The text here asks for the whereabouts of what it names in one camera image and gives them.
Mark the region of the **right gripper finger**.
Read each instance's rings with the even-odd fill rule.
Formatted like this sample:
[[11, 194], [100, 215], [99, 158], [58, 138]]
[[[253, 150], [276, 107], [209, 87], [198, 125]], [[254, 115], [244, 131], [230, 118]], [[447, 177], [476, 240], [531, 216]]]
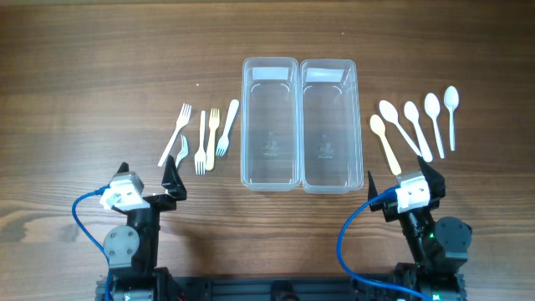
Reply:
[[429, 166], [421, 156], [418, 156], [417, 160], [420, 171], [422, 172], [430, 189], [431, 196], [445, 196], [446, 184], [444, 176]]
[[368, 190], [368, 202], [369, 209], [372, 212], [377, 212], [382, 207], [382, 196], [378, 193], [373, 176], [370, 171], [368, 171], [368, 180], [369, 180], [369, 190]]

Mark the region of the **translucent white plastic fork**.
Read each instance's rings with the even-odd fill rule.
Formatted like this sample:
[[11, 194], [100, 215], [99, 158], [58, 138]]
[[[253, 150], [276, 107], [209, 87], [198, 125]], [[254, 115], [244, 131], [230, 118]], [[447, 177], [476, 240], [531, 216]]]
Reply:
[[181, 135], [181, 149], [176, 156], [176, 169], [179, 169], [181, 161], [187, 157], [188, 153], [189, 146], [187, 138], [184, 135]]

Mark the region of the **light blue plastic fork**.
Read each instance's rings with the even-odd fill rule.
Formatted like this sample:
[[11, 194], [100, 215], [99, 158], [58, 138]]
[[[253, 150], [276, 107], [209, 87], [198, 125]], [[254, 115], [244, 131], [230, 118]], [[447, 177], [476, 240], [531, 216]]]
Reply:
[[229, 146], [229, 132], [232, 127], [233, 121], [235, 120], [235, 117], [237, 115], [238, 109], [239, 109], [239, 100], [233, 99], [229, 104], [222, 136], [220, 137], [217, 143], [217, 149], [216, 149], [217, 156], [224, 156], [227, 152], [227, 149]]

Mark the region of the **yellow plastic spoon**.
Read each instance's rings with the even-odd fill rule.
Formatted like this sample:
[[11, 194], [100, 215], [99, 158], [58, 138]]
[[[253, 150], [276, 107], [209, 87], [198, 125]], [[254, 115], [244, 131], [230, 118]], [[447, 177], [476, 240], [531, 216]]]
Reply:
[[385, 157], [388, 162], [390, 171], [394, 176], [400, 175], [400, 164], [397, 161], [395, 154], [390, 147], [390, 143], [388, 142], [385, 136], [385, 124], [383, 120], [378, 115], [371, 115], [369, 125], [370, 129], [380, 138], [380, 142], [385, 151]]

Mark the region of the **yellow plastic fork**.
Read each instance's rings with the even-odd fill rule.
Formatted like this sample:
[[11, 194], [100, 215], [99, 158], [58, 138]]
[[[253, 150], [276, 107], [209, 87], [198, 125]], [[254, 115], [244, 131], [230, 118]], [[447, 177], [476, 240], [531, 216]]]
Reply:
[[211, 109], [210, 118], [208, 122], [209, 126], [209, 138], [206, 148], [206, 170], [212, 171], [215, 161], [215, 144], [216, 144], [216, 132], [220, 125], [220, 110]]

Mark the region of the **white spoon thick handle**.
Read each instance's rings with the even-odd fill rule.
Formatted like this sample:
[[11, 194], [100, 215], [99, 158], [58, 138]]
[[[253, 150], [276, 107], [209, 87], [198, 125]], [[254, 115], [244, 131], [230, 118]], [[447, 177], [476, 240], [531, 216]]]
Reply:
[[415, 128], [416, 137], [420, 147], [420, 153], [425, 162], [432, 162], [433, 156], [431, 154], [431, 149], [425, 139], [423, 130], [420, 127], [420, 114], [416, 105], [412, 101], [407, 101], [404, 105], [404, 114], [405, 117], [413, 124]]

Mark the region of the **white spoon thin handle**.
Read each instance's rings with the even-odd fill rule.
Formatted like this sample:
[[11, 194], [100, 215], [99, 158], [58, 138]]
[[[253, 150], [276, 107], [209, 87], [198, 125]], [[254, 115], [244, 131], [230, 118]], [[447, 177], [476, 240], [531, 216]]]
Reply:
[[445, 158], [444, 147], [442, 144], [441, 133], [438, 125], [438, 116], [441, 112], [441, 107], [438, 98], [433, 93], [428, 93], [425, 96], [425, 112], [431, 118], [436, 137], [437, 150], [441, 159]]

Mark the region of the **translucent white plastic spoon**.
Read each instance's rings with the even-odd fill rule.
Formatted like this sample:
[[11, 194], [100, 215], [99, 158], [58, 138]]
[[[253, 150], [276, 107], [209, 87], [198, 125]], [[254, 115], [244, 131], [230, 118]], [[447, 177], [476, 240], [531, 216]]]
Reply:
[[454, 151], [456, 148], [456, 137], [455, 137], [455, 121], [454, 121], [454, 112], [457, 106], [459, 105], [459, 94], [457, 89], [454, 86], [449, 86], [444, 94], [444, 104], [449, 111], [449, 137], [450, 137], [450, 148], [451, 151]]

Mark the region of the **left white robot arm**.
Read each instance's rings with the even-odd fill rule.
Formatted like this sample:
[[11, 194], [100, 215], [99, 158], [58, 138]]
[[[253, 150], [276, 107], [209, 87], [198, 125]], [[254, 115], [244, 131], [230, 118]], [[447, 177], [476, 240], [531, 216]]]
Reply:
[[166, 159], [161, 185], [165, 193], [143, 196], [143, 182], [124, 162], [101, 193], [101, 205], [125, 215], [126, 224], [104, 239], [109, 275], [97, 282], [97, 300], [186, 299], [169, 269], [157, 266], [161, 213], [174, 211], [177, 202], [187, 199], [172, 156]]

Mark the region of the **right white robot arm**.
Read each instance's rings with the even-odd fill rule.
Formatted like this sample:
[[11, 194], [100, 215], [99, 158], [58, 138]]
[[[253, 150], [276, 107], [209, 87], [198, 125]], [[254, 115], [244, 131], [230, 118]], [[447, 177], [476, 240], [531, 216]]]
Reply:
[[445, 178], [422, 157], [420, 170], [400, 176], [392, 195], [369, 206], [383, 212], [387, 222], [398, 221], [413, 263], [397, 263], [383, 279], [411, 288], [433, 300], [466, 300], [466, 283], [459, 273], [467, 262], [472, 229], [456, 217], [434, 220], [431, 212], [446, 195]]

